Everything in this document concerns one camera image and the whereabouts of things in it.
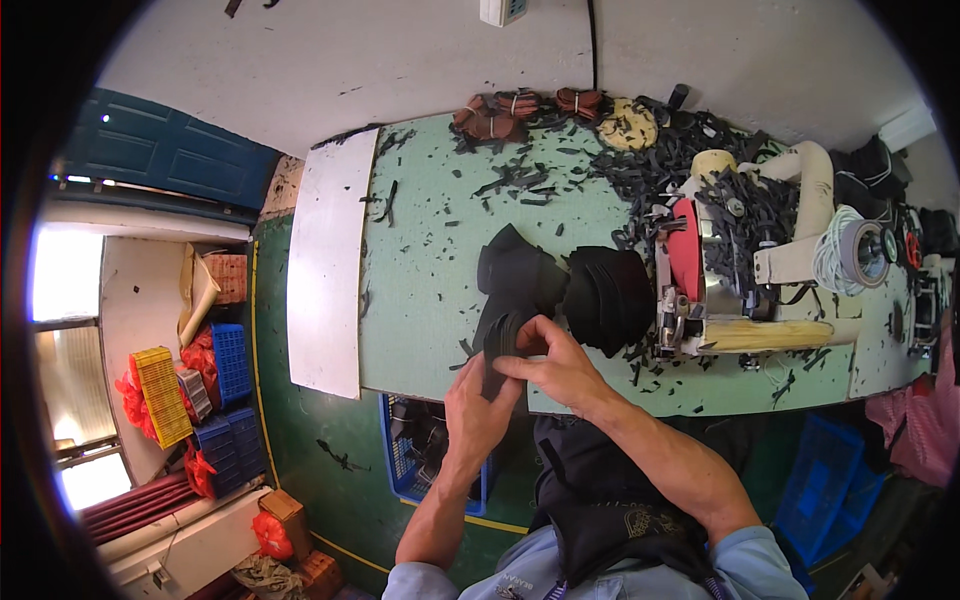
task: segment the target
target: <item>yellow floor line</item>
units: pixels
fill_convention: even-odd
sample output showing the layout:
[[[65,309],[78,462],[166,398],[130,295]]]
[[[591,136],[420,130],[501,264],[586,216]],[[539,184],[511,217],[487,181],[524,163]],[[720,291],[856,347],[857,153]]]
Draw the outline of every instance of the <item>yellow floor line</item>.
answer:
[[[410,500],[404,500],[400,498],[400,504],[409,504],[410,506],[419,506],[416,502],[411,502]],[[479,516],[469,516],[464,515],[464,521],[467,523],[472,523],[474,525],[480,525],[481,527],[490,527],[491,529],[499,529],[500,531],[509,531],[512,534],[521,534],[522,536],[527,535],[530,531],[526,527],[520,527],[519,525],[511,525],[510,523],[501,523],[500,521],[491,521],[485,518],[480,518]]]
[[[263,425],[263,441],[267,445],[267,458],[270,459],[270,470],[274,473],[274,485],[280,489],[280,478],[276,476],[274,452],[270,449],[270,435],[267,434],[267,419],[263,415],[263,395],[260,394],[260,369],[256,362],[256,255],[260,250],[260,241],[253,242],[253,264],[251,268],[250,285],[250,329],[253,345],[253,382],[256,385],[256,404],[260,407],[260,424]]]
[[[340,550],[341,552],[343,552],[343,553],[346,554],[347,556],[351,557],[352,559],[354,559],[354,560],[356,560],[356,561],[360,561],[361,563],[365,564],[366,566],[375,568],[376,570],[378,570],[378,571],[380,571],[380,572],[382,572],[382,573],[389,573],[389,572],[390,572],[390,569],[389,569],[389,568],[383,568],[382,566],[380,566],[380,565],[377,564],[377,563],[371,563],[370,561],[368,561],[367,559],[363,558],[362,556],[357,556],[357,555],[353,554],[352,552],[350,552],[349,550],[346,550],[345,548],[341,548],[341,547],[338,546],[337,544],[333,543],[332,541],[328,540],[327,538],[324,538],[324,537],[320,536],[320,535],[319,535],[318,533],[316,533],[316,532],[311,531],[311,532],[310,532],[310,535],[313,536],[314,538],[316,538],[317,540],[322,541],[322,542],[325,543],[326,545],[328,545],[328,546],[330,546],[330,547],[332,547],[332,548],[334,548],[334,549],[336,549],[336,550]]]

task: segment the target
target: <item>black apron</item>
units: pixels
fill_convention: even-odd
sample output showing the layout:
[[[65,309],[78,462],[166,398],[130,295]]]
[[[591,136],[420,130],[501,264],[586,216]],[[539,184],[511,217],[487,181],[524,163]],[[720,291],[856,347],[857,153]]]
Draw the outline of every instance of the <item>black apron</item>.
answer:
[[[750,437],[721,455],[731,454],[724,458],[742,466]],[[537,479],[538,508],[530,531],[554,526],[565,577],[547,598],[562,598],[567,589],[628,558],[639,560],[634,568],[666,564],[714,598],[727,597],[708,558],[707,531],[663,497],[606,434],[585,420],[539,417],[534,440],[543,473]]]

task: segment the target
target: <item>yellow plastic crate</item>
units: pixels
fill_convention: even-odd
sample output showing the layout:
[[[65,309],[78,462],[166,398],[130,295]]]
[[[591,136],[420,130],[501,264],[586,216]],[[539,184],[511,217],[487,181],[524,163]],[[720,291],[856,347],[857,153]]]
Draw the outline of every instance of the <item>yellow plastic crate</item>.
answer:
[[[160,447],[168,448],[193,433],[180,398],[173,357],[168,348],[161,346],[135,352],[133,361]]]

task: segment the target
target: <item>red pad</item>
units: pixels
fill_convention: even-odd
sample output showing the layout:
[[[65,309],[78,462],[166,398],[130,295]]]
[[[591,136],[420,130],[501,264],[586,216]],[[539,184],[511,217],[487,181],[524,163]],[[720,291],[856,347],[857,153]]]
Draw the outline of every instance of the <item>red pad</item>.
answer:
[[[686,217],[686,231],[671,231],[666,238],[670,270],[677,287],[691,302],[700,301],[700,234],[693,201],[680,198],[673,205],[673,218]]]

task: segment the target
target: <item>power strip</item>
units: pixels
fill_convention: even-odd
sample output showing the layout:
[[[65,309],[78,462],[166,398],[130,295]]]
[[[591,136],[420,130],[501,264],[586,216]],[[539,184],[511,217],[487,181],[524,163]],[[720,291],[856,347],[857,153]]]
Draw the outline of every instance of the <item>power strip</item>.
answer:
[[[527,12],[527,0],[480,0],[480,20],[506,27]]]

